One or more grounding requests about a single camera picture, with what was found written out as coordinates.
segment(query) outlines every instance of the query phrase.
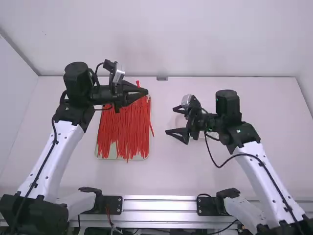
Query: black bracket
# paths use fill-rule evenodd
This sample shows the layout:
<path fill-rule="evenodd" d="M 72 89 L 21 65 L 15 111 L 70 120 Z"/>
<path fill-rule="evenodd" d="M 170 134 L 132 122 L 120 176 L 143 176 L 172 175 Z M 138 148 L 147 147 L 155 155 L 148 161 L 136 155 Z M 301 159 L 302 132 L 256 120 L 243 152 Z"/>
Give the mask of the black bracket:
<path fill-rule="evenodd" d="M 197 214 L 199 216 L 228 215 L 224 202 L 218 197 L 197 197 Z"/>
<path fill-rule="evenodd" d="M 197 197 L 197 213 L 199 216 L 229 215 L 224 206 L 224 198 L 235 198 L 239 196 L 240 191 L 235 188 L 219 191 L 216 193 L 216 197 L 211 197 L 208 194 L 200 194 Z"/>
<path fill-rule="evenodd" d="M 102 191 L 97 188 L 81 187 L 81 192 L 94 192 L 96 201 L 94 207 L 84 214 L 111 214 L 120 215 L 122 213 L 123 197 L 122 196 L 104 196 Z"/>

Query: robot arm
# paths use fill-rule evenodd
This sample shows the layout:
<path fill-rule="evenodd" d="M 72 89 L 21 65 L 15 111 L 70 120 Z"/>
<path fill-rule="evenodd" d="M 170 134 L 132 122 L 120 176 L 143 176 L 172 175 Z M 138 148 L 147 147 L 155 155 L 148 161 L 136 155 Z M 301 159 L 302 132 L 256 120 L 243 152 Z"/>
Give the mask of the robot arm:
<path fill-rule="evenodd" d="M 216 114 L 208 113 L 190 94 L 184 96 L 181 105 L 173 108 L 173 111 L 184 114 L 187 125 L 185 128 L 167 130 L 167 135 L 188 144 L 190 137 L 198 140 L 200 131 L 204 131 L 205 137 L 206 132 L 217 132 L 219 141 L 231 154 L 224 164 L 235 158 L 250 180 L 263 211 L 236 193 L 222 197 L 228 214 L 236 217 L 253 234 L 279 234 L 282 231 L 282 234 L 291 235 L 304 232 L 312 234 L 312 220 L 307 218 L 284 187 L 253 126 L 242 121 L 239 97 L 235 91 L 216 92 Z M 216 165 L 213 158 L 212 161 L 218 168 L 224 165 Z"/>
<path fill-rule="evenodd" d="M 61 234 L 74 216 L 99 209 L 102 192 L 95 188 L 83 187 L 57 199 L 66 165 L 88 128 L 94 105 L 111 104 L 118 113 L 121 107 L 148 94 L 147 89 L 123 81 L 125 72 L 117 62 L 105 60 L 97 68 L 100 65 L 110 72 L 108 85 L 100 85 L 97 74 L 83 62 L 66 66 L 63 78 L 67 90 L 52 118 L 47 144 L 17 193 L 0 199 L 0 212 L 11 233 Z"/>

